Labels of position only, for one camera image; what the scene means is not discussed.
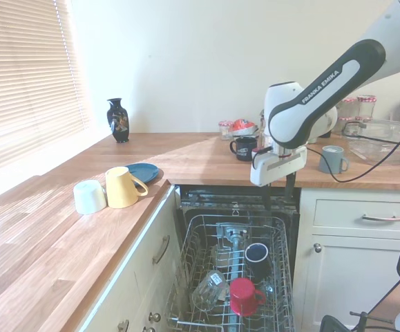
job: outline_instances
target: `dishwasher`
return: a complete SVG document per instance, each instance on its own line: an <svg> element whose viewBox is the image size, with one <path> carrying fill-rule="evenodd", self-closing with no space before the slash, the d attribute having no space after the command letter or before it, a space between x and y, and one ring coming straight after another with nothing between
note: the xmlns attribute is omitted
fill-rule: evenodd
<svg viewBox="0 0 400 332"><path fill-rule="evenodd" d="M180 261L166 303L170 331L293 332L292 275L298 236L299 190L231 186L180 186ZM269 248L272 273L260 282L246 265L251 243ZM230 284L245 277L265 295L255 314L236 315L223 293L209 311L193 305L192 292L210 270Z"/></svg>

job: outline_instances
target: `wire rack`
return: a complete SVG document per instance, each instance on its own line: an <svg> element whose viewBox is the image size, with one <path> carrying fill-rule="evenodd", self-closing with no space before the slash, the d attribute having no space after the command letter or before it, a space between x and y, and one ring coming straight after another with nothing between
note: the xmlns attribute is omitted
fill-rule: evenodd
<svg viewBox="0 0 400 332"><path fill-rule="evenodd" d="M256 282L244 250L261 242L269 248L272 275ZM230 284L246 277L264 292L266 302L250 317L236 315L229 294L222 294L211 311L198 310L191 294L210 270L219 270ZM192 218L175 272L165 315L171 331L294 332L292 283L285 225L276 217L201 214Z"/></svg>

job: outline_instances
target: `kitchen counter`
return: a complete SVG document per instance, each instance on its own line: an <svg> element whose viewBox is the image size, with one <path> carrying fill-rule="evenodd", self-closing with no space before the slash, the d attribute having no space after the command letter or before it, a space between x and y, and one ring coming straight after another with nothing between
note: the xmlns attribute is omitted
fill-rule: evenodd
<svg viewBox="0 0 400 332"><path fill-rule="evenodd" d="M342 145L321 139L312 148ZM352 154L350 170L369 165ZM380 166L353 183L318 172L309 151L297 187L400 190L400 166ZM81 216L73 186L87 178L104 182L114 166L153 163L161 171L150 193L132 207ZM170 184L251 185L250 164L236 160L216 133L133 134L117 144L107 137L43 176L0 196L0 331L73 331L130 248ZM284 186L285 180L273 185Z"/></svg>

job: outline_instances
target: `white wall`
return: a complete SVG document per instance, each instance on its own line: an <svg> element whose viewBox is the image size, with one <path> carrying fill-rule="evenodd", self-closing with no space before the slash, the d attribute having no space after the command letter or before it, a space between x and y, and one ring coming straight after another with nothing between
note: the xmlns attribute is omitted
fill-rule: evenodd
<svg viewBox="0 0 400 332"><path fill-rule="evenodd" d="M124 98L131 131L217 131L258 122L270 84L306 86L391 0L72 0L93 108ZM358 93L376 117L400 106L400 74Z"/></svg>

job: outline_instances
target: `black vase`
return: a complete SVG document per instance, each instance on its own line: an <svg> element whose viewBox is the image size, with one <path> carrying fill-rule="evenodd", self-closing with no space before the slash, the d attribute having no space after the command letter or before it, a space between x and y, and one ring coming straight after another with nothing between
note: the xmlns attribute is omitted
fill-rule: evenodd
<svg viewBox="0 0 400 332"><path fill-rule="evenodd" d="M107 113L112 136L118 143L124 143L129 140L129 117L126 109L120 104L121 100L121 98L108 99L111 108Z"/></svg>

